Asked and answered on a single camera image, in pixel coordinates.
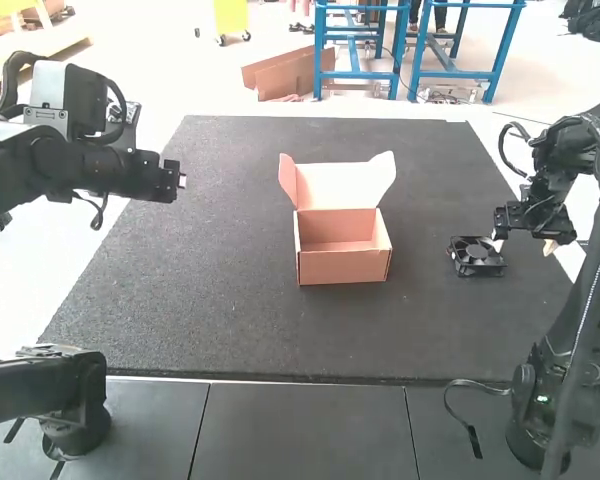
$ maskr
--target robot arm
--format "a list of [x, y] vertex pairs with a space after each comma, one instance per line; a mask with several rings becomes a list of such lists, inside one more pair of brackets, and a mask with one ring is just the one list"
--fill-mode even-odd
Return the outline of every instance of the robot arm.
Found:
[[[17, 72], [34, 64], [30, 105], [18, 105]], [[71, 64], [16, 52], [5, 64], [0, 99], [0, 214], [46, 195], [70, 203], [74, 190], [171, 203], [186, 177], [180, 164], [135, 145], [141, 111], [117, 85]], [[111, 104], [111, 89], [118, 104]], [[22, 114], [24, 123], [9, 122]], [[94, 223], [94, 228], [101, 224]]]
[[[17, 74], [33, 65], [30, 105], [17, 103]], [[92, 227], [100, 228], [109, 194], [171, 203], [185, 176], [180, 163], [139, 150], [141, 107], [126, 102], [111, 80], [71, 64], [16, 52], [3, 69], [0, 98], [0, 214], [46, 195], [71, 202], [84, 189], [102, 197]], [[111, 90], [117, 103], [107, 99]], [[24, 123], [9, 120], [23, 116]], [[39, 420], [43, 450], [70, 460], [96, 448], [111, 424], [104, 407], [107, 365], [100, 352], [61, 345], [23, 348], [0, 360], [0, 423]]]
[[[522, 229], [570, 243], [576, 232], [564, 206], [569, 189], [581, 173], [595, 175], [600, 186], [600, 116], [565, 117], [528, 143], [536, 173], [520, 202], [496, 209], [494, 239]], [[543, 479], [557, 478], [569, 466], [571, 449], [593, 446], [600, 435], [600, 203], [563, 310], [515, 371], [512, 406], [509, 447], [523, 464], [542, 470]]]

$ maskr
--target open cardboard box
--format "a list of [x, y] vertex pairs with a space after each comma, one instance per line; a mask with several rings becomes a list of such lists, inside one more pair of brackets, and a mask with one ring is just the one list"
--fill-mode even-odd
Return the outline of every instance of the open cardboard box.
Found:
[[392, 247], [377, 206], [395, 178], [393, 152], [368, 162], [304, 165], [280, 155], [278, 180], [296, 207], [299, 285], [387, 279]]
[[[276, 100], [296, 93], [300, 96], [313, 92], [313, 45], [242, 67], [244, 86], [255, 90], [258, 100]], [[322, 50], [322, 71], [334, 70], [335, 47]]]

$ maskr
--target concrete floor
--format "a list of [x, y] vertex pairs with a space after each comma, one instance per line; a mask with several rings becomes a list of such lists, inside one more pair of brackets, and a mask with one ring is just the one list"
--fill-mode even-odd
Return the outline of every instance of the concrete floor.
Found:
[[[445, 118], [471, 121], [495, 159], [497, 134], [508, 118], [492, 112], [553, 122], [600, 101], [600, 44], [581, 36], [563, 35], [565, 22], [557, 16], [564, 2], [559, 0], [529, 2], [524, 9], [494, 104], [488, 107], [413, 105], [359, 98], [370, 96], [360, 92], [334, 95], [321, 103], [258, 103], [254, 93], [243, 87], [239, 67], [313, 42], [312, 37], [287, 31], [285, 5], [250, 3], [251, 42], [244, 43], [236, 36], [231, 45], [219, 48], [208, 24], [210, 0], [162, 0], [159, 7], [155, 2], [133, 0], [72, 3], [79, 14], [92, 20], [95, 44], [74, 47], [63, 58], [114, 79], [127, 99], [143, 103], [138, 132], [141, 148], [159, 151], [182, 116], [197, 112]], [[507, 14], [475, 10], [467, 19], [458, 64], [462, 68], [489, 68]], [[457, 11], [450, 9], [449, 30], [455, 19]], [[193, 33], [196, 26], [202, 29], [200, 39]], [[385, 42], [390, 45], [392, 17], [386, 35]], [[405, 81], [412, 56], [413, 50], [403, 62]], [[346, 51], [341, 52], [338, 62], [347, 65]], [[388, 69], [391, 62], [386, 58], [362, 63], [367, 68]], [[425, 65], [437, 66], [430, 52], [425, 56]], [[28, 84], [22, 85], [22, 98], [28, 95], [28, 88]], [[406, 89], [401, 86], [399, 99], [405, 97]], [[525, 125], [532, 134], [543, 127], [532, 122]], [[510, 143], [510, 158], [528, 162], [524, 144]], [[516, 192], [518, 180], [508, 171], [503, 170], [503, 175]], [[576, 227], [586, 238], [598, 192], [592, 179], [582, 179], [576, 187], [568, 206]], [[14, 210], [13, 224], [0, 234], [0, 356], [35, 342], [126, 202], [110, 201], [105, 226], [97, 233], [88, 228], [93, 210], [83, 202], [58, 205], [40, 199]], [[584, 258], [582, 250], [572, 245], [559, 249], [556, 255], [567, 274], [575, 278]]]

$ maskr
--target blue metal stand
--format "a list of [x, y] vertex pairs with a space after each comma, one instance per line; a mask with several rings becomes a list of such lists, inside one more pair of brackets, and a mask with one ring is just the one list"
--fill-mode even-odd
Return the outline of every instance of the blue metal stand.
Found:
[[[462, 0], [462, 2], [436, 2], [435, 0], [424, 0], [424, 7], [422, 9], [422, 19], [420, 20], [419, 32], [413, 34], [407, 34], [408, 38], [417, 38], [416, 50], [413, 56], [413, 69], [411, 70], [411, 81], [409, 82], [409, 92], [407, 98], [415, 102], [418, 95], [418, 86], [420, 79], [423, 77], [429, 78], [469, 78], [473, 80], [484, 80], [489, 82], [489, 88], [484, 93], [482, 101], [484, 103], [491, 103], [493, 96], [498, 88], [498, 82], [500, 81], [500, 75], [504, 67], [504, 61], [507, 58], [509, 52], [509, 46], [513, 39], [513, 33], [520, 17], [520, 12], [526, 6], [525, 0], [513, 0], [513, 3], [475, 3], [472, 4], [471, 0]], [[460, 17], [458, 19], [458, 25], [455, 33], [450, 34], [431, 34], [427, 33], [427, 26], [429, 24], [429, 18], [431, 17], [432, 7], [445, 7], [445, 8], [461, 8]], [[458, 56], [458, 50], [460, 48], [460, 40], [462, 40], [462, 33], [464, 32], [464, 24], [467, 19], [467, 11], [469, 8], [509, 8], [509, 20], [505, 26], [502, 40], [500, 41], [500, 47], [496, 59], [493, 63], [491, 71], [465, 71], [459, 70], [454, 62], [454, 59]], [[446, 54], [442, 45], [440, 45], [437, 39], [453, 39], [453, 47], [449, 55]], [[421, 70], [422, 56], [426, 47], [431, 48], [438, 61], [444, 68], [444, 70]]]
[[[388, 0], [381, 0], [380, 5], [335, 5], [328, 4], [327, 0], [316, 0], [316, 33], [315, 33], [315, 57], [314, 57], [314, 78], [313, 78], [313, 96], [322, 99], [322, 80], [327, 78], [346, 78], [346, 79], [368, 79], [368, 80], [388, 80], [389, 81], [389, 100], [395, 100], [398, 93], [398, 84], [400, 82], [400, 61], [396, 60], [393, 69], [390, 72], [363, 72], [360, 69], [360, 59], [356, 42], [359, 40], [375, 42], [375, 58], [382, 57], [384, 30], [388, 10], [397, 10], [398, 19], [396, 21], [396, 33], [393, 41], [395, 51], [394, 58], [401, 59], [406, 47], [407, 18], [409, 16], [410, 0], [401, 0], [396, 6], [389, 6]], [[347, 19], [346, 26], [328, 26], [327, 10], [344, 10]], [[380, 18], [377, 27], [370, 25], [355, 25], [352, 11], [370, 12], [377, 10], [380, 12]], [[349, 47], [349, 56], [351, 58], [351, 70], [341, 71], [322, 71], [321, 59], [322, 50], [327, 40], [346, 40]]]

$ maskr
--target black computer fan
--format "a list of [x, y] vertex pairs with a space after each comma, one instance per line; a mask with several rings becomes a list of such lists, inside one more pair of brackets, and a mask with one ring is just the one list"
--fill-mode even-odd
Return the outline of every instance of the black computer fan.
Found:
[[451, 237], [447, 253], [454, 261], [459, 277], [501, 277], [507, 266], [488, 237]]

